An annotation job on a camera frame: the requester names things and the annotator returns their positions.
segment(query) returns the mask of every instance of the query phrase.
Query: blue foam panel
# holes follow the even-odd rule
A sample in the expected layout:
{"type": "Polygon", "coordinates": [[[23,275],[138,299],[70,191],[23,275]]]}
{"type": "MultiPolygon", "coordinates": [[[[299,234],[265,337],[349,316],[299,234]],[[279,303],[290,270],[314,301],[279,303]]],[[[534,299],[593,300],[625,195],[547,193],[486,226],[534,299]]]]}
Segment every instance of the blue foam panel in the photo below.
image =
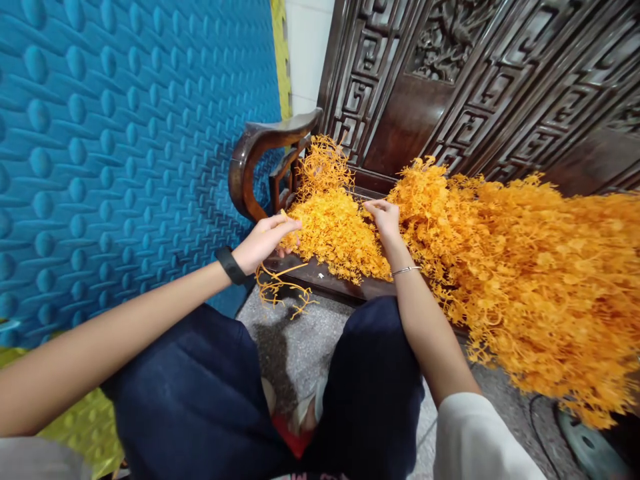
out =
{"type": "MultiPolygon", "coordinates": [[[[236,246],[251,224],[231,152],[246,121],[278,120],[266,0],[3,1],[0,345],[36,347],[236,246]]],[[[210,303],[234,316],[246,294],[210,303]]]]}

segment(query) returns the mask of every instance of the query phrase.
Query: person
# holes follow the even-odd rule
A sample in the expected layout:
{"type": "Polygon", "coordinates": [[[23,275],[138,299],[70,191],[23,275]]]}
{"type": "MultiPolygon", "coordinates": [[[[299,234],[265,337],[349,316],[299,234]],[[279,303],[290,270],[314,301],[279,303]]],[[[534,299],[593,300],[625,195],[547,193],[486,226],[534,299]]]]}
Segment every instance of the person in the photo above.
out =
{"type": "MultiPolygon", "coordinates": [[[[270,420],[246,328],[203,304],[230,285],[215,262],[0,372],[3,477],[88,475],[65,447],[24,437],[102,384],[134,479],[406,478],[416,461],[424,377],[439,410],[436,478],[544,478],[482,396],[403,242],[398,207],[384,200],[364,207],[375,219],[397,297],[376,298],[347,321],[324,391],[309,406],[317,425],[300,460],[270,420]]],[[[260,220],[233,258],[249,275],[300,228],[285,215],[260,220]]]]}

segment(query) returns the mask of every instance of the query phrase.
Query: floor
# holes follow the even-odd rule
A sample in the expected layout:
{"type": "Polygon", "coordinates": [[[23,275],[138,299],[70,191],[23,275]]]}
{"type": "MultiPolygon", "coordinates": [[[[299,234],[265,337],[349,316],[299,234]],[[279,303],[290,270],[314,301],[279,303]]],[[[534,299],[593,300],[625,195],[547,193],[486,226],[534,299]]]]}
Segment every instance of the floor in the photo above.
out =
{"type": "MultiPolygon", "coordinates": [[[[333,347],[338,341],[352,308],[315,296],[306,314],[290,320],[293,310],[279,305],[262,306],[254,289],[238,314],[258,344],[263,376],[272,382],[278,396],[279,411],[292,410],[298,400],[312,393],[316,379],[328,371],[333,347]]],[[[502,416],[520,444],[529,452],[544,474],[555,474],[545,458],[529,422],[529,400],[510,386],[500,369],[480,365],[472,368],[480,388],[502,416]]],[[[429,390],[422,404],[416,442],[418,457],[412,479],[433,478],[437,411],[429,390]]],[[[549,456],[562,479],[584,479],[562,438],[552,410],[553,402],[541,398],[534,403],[533,421],[549,456]]]]}

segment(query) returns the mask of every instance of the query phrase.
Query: chair armrest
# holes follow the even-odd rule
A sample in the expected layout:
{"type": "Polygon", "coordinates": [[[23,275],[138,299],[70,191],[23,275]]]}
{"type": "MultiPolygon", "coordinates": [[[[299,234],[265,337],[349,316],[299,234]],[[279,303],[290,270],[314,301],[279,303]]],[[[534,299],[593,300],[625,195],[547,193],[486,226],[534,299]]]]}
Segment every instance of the chair armrest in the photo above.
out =
{"type": "MultiPolygon", "coordinates": [[[[322,109],[316,108],[310,113],[296,115],[280,123],[247,122],[245,132],[233,150],[229,166],[229,194],[238,212],[254,222],[266,218],[266,212],[253,194],[253,172],[267,150],[293,146],[293,151],[280,163],[278,172],[271,176],[272,205],[278,207],[281,204],[277,184],[300,151],[308,145],[305,138],[321,117],[322,109]]],[[[293,186],[290,182],[288,194],[292,193],[293,186]]]]}

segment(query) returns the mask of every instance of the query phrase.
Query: hand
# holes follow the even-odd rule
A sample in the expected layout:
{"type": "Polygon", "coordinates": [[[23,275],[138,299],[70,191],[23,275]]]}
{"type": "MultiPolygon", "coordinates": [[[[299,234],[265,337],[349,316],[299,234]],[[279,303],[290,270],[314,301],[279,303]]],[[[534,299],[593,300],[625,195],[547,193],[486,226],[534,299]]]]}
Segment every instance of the hand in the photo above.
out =
{"type": "Polygon", "coordinates": [[[373,215],[375,224],[380,232],[380,241],[383,245],[391,245],[394,242],[402,242],[400,236],[400,209],[397,205],[386,200],[369,200],[362,204],[373,215]]]}
{"type": "MultiPolygon", "coordinates": [[[[262,219],[233,251],[233,258],[245,275],[250,275],[276,249],[282,237],[300,228],[302,228],[302,222],[290,219],[282,213],[262,219]]],[[[286,253],[291,253],[291,249],[278,248],[280,258],[283,258],[286,253]]]]}

